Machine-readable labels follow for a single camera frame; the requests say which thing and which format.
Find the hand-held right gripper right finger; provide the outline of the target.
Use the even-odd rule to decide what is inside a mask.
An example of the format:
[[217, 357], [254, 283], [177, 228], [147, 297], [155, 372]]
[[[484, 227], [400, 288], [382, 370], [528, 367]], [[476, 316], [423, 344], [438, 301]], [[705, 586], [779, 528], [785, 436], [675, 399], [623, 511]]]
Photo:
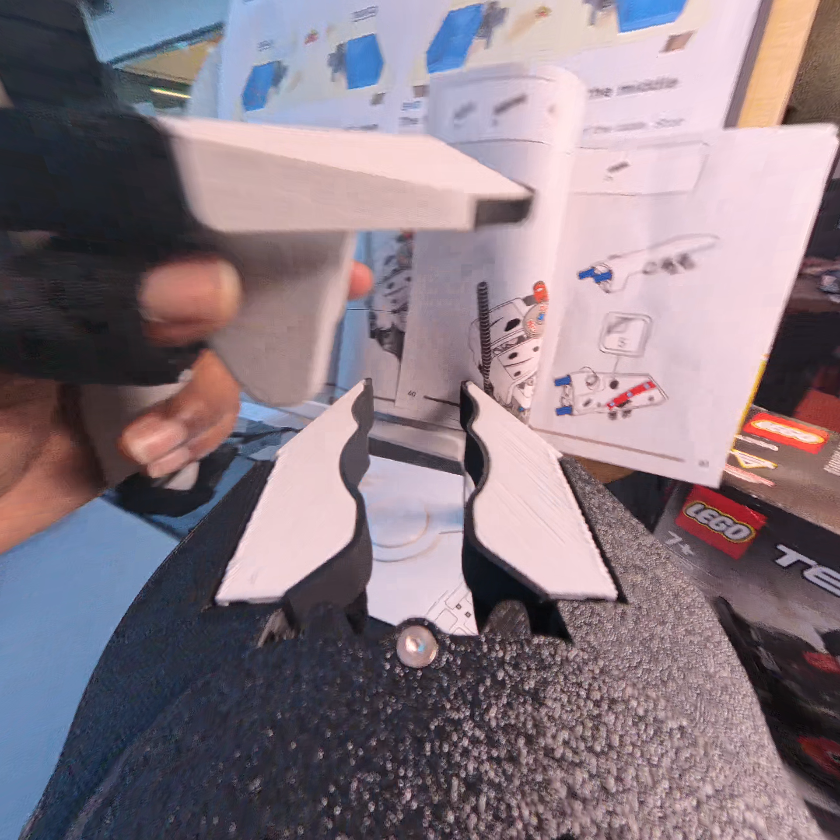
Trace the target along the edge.
[[621, 585], [559, 454], [477, 384], [464, 381], [461, 568], [476, 624], [520, 604], [529, 628], [564, 628], [561, 602], [621, 600]]

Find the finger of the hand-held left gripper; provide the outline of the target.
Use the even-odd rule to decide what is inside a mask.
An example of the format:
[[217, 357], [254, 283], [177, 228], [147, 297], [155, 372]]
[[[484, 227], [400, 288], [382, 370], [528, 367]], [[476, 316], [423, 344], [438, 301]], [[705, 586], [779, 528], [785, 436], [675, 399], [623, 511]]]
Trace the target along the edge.
[[185, 202], [221, 235], [516, 224], [533, 191], [423, 134], [158, 118]]

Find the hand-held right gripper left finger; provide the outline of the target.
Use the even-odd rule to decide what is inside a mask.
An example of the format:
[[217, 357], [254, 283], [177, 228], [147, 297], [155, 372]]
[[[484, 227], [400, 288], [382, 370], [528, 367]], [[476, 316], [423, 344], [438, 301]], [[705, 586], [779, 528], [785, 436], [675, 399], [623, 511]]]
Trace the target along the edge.
[[365, 614], [373, 557], [360, 484], [373, 419], [363, 379], [280, 447], [216, 606], [280, 604], [299, 625], [320, 605]]

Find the instruction booklet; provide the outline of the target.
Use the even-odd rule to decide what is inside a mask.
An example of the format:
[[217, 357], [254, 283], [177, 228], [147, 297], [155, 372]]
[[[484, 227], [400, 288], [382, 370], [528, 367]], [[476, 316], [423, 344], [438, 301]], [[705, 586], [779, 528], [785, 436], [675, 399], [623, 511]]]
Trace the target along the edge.
[[581, 137], [583, 87], [432, 81], [432, 136], [529, 187], [519, 224], [414, 237], [385, 413], [454, 427], [462, 382], [560, 452], [716, 487], [838, 153], [838, 127]]

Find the grey desk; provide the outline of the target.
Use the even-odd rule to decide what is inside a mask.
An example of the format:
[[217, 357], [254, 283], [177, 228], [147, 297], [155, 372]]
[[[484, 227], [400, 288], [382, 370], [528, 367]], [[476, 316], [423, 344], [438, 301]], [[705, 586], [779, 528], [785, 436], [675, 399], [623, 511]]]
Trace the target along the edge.
[[18, 837], [110, 636], [178, 541], [97, 499], [2, 554], [2, 838]]

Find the person's left hand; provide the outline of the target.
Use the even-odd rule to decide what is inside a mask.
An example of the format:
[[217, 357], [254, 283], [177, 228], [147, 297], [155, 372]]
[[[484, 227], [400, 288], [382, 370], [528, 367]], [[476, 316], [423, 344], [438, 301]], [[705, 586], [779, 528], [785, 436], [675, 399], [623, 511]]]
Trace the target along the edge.
[[[236, 314], [241, 283], [226, 260], [178, 259], [140, 284], [143, 327], [152, 343], [180, 347], [221, 329]], [[47, 530], [100, 496], [107, 483], [67, 385], [2, 371], [1, 551]], [[172, 398], [129, 423], [118, 450], [151, 478], [168, 476], [211, 453], [233, 430], [239, 388], [205, 350]]]

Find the printed instruction sheet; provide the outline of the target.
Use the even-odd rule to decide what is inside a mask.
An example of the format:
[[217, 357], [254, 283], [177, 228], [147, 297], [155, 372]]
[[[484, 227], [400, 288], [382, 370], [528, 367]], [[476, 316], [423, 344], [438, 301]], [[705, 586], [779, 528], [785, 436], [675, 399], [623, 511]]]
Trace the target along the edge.
[[522, 63], [586, 89], [583, 145], [728, 120], [763, 2], [230, 2], [222, 119], [426, 130], [433, 82]]

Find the white book stand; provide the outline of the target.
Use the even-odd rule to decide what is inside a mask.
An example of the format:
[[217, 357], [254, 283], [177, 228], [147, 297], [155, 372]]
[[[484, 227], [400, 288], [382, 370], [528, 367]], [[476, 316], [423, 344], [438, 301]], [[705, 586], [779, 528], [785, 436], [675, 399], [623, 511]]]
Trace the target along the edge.
[[463, 479], [372, 455], [360, 493], [372, 540], [369, 614], [393, 626], [427, 620], [438, 597], [465, 582]]

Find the white sticker sheet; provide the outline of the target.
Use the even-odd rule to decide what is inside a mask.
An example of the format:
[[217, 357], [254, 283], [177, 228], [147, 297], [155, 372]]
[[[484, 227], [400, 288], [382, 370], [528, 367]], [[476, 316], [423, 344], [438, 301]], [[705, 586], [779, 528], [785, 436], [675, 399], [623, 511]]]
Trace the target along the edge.
[[472, 594], [463, 581], [437, 598], [427, 610], [426, 619], [449, 635], [478, 634]]

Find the toy truck set box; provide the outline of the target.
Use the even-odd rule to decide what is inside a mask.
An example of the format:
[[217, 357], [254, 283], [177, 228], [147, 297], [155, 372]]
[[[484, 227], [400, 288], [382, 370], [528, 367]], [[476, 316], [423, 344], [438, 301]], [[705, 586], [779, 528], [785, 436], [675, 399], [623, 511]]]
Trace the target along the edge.
[[838, 435], [749, 410], [717, 489], [673, 489], [655, 537], [704, 593], [782, 757], [838, 813]]

